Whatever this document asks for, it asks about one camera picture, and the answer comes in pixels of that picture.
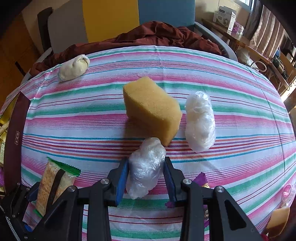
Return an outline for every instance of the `curtain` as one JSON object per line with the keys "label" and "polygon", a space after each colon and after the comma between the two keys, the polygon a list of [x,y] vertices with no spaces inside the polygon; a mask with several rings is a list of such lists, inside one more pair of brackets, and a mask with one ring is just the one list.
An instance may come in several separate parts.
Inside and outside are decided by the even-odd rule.
{"label": "curtain", "polygon": [[263,5],[259,0],[253,0],[253,1],[254,1],[253,9],[249,16],[246,28],[244,30],[244,37],[246,37],[248,40],[251,40],[256,29],[259,26],[261,14],[262,14],[262,8],[263,8]]}
{"label": "curtain", "polygon": [[266,58],[273,58],[284,36],[284,28],[277,18],[263,6],[259,26],[249,46]]}

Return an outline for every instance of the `metal screw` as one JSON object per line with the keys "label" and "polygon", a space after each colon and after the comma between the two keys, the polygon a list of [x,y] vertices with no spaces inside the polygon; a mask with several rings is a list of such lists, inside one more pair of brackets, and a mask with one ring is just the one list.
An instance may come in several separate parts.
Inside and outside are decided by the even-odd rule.
{"label": "metal screw", "polygon": [[192,181],[190,179],[188,179],[188,178],[185,178],[185,179],[183,179],[183,183],[184,184],[191,184]]}
{"label": "metal screw", "polygon": [[75,186],[70,186],[70,187],[67,188],[67,191],[68,191],[68,192],[74,192],[75,189],[76,189]]}
{"label": "metal screw", "polygon": [[218,186],[216,187],[217,192],[224,192],[224,187]]}
{"label": "metal screw", "polygon": [[109,183],[109,179],[108,178],[103,178],[101,180],[101,184],[108,184]]}

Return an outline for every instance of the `striped tablecloth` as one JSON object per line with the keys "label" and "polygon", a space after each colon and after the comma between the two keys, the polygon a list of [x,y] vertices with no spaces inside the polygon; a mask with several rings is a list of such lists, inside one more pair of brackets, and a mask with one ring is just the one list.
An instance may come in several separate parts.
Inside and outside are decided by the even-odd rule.
{"label": "striped tablecloth", "polygon": [[[184,115],[167,155],[186,178],[200,172],[211,187],[223,185],[259,231],[281,205],[285,183],[296,181],[296,144],[292,125],[277,91],[262,75],[229,59],[176,47],[140,46],[88,55],[86,73],[59,83],[59,66],[41,73],[21,90],[31,105],[22,142],[22,181],[40,181],[46,157],[80,168],[78,187],[92,185],[136,150],[143,136],[126,116],[122,86],[149,76],[176,98]],[[186,97],[204,91],[211,97],[217,140],[194,153],[185,140]],[[163,176],[149,195],[131,200],[124,194],[109,208],[113,240],[178,240],[182,208],[168,209]],[[39,221],[30,204],[25,221]],[[85,206],[83,240],[86,240]],[[205,229],[205,240],[209,229]]]}

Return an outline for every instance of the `window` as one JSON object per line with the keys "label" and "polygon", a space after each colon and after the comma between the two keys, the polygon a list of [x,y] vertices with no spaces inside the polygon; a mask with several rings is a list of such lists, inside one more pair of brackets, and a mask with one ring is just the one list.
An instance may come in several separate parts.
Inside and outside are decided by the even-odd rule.
{"label": "window", "polygon": [[238,5],[251,12],[254,6],[254,0],[234,0]]}

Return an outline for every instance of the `brown blanket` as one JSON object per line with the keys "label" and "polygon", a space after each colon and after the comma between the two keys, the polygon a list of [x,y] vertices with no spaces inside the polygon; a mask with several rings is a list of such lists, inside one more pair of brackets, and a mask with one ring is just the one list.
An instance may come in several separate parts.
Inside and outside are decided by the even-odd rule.
{"label": "brown blanket", "polygon": [[140,45],[174,46],[221,55],[221,51],[216,44],[203,39],[186,27],[175,28],[167,23],[153,21],[144,23],[113,39],[72,45],[61,53],[47,57],[42,63],[35,63],[30,70],[30,74],[34,77],[40,72],[64,63],[80,54]]}

